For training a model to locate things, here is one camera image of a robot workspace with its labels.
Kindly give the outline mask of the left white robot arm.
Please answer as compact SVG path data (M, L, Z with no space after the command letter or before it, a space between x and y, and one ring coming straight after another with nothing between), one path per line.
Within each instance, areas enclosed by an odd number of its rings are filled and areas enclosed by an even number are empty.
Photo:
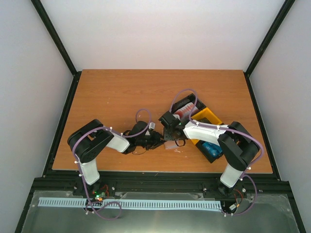
M97 119L78 129L67 139L67 144L75 157L75 163L79 166L80 176L85 180L84 190L93 196L101 190L96 157L104 148L129 154L137 147L154 150L164 142L164 136L155 131L153 122L137 121L131 130L117 133Z

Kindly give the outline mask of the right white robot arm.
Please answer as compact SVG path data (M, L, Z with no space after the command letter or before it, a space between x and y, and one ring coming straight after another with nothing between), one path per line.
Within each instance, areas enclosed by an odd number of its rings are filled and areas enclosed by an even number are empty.
M236 121L216 125L189 118L185 123L167 111L159 122L173 140L195 139L221 148L227 166L220 177L218 190L224 196L229 195L238 180L264 153L263 145Z

